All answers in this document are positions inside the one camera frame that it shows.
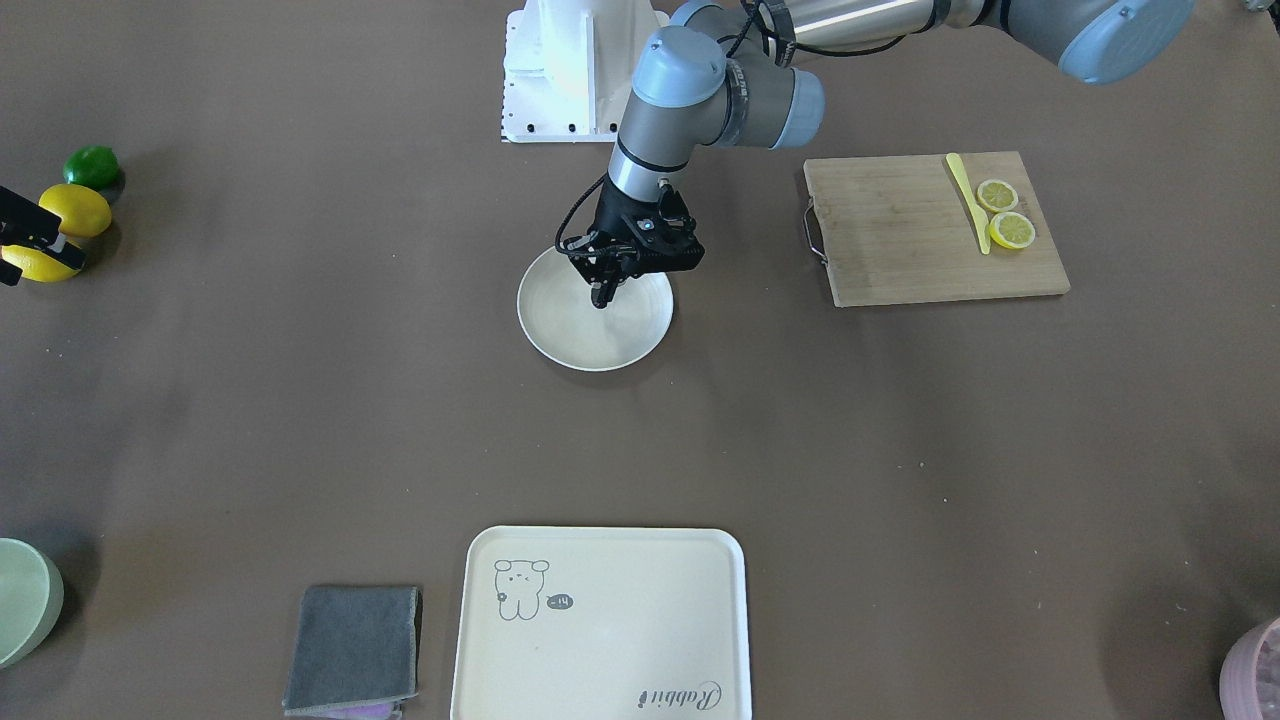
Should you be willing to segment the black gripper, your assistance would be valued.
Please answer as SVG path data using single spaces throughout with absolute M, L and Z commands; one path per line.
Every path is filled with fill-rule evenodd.
M 602 190 L 595 217 L 585 234 L 570 241 L 570 263 L 591 286 L 595 309 L 612 304 L 627 278 L 687 272 L 703 260 L 696 222 L 671 183 L 660 182 L 654 202 L 630 197 L 611 179 L 593 187 Z

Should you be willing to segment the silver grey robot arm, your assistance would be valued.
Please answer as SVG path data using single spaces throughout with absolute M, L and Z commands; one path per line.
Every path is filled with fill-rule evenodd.
M 1190 1 L 687 1 L 648 40 L 588 231 L 556 237 L 604 309 L 646 274 L 704 256 L 678 187 L 699 146 L 809 143 L 826 91 L 797 59 L 869 56 L 942 26 L 1000 29 L 1087 85 L 1151 63 L 1189 20 Z

